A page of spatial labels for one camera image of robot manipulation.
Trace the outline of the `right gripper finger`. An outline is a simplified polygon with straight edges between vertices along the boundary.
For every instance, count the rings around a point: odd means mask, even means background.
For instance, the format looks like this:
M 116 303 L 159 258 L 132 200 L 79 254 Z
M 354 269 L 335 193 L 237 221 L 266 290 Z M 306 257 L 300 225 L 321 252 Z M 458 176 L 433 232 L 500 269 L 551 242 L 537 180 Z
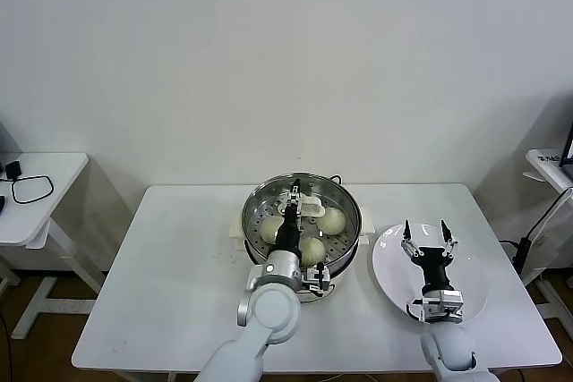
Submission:
M 447 226 L 444 220 L 440 221 L 442 238 L 445 243 L 444 251 L 442 256 L 445 259 L 453 259 L 453 251 L 458 245 L 458 241 L 453 237 L 451 230 Z
M 412 240 L 412 234 L 409 226 L 409 222 L 406 219 L 404 223 L 403 239 L 401 241 L 401 247 L 406 255 L 410 259 L 418 259 L 423 256 L 423 252 Z

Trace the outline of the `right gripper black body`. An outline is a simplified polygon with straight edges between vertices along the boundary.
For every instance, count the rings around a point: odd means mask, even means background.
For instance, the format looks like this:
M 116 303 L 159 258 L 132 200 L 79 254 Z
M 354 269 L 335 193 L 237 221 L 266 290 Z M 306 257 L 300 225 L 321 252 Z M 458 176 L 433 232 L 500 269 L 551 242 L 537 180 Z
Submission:
M 453 290 L 446 271 L 452 261 L 453 256 L 443 248 L 422 247 L 418 254 L 412 257 L 412 262 L 423 271 L 422 293 Z

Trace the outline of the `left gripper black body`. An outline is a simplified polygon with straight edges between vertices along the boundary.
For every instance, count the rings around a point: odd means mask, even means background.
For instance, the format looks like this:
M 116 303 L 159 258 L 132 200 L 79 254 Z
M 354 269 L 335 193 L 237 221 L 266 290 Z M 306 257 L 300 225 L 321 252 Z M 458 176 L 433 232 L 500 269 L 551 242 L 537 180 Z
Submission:
M 294 254 L 301 254 L 299 249 L 301 232 L 295 218 L 284 219 L 283 224 L 277 231 L 273 250 L 284 250 Z

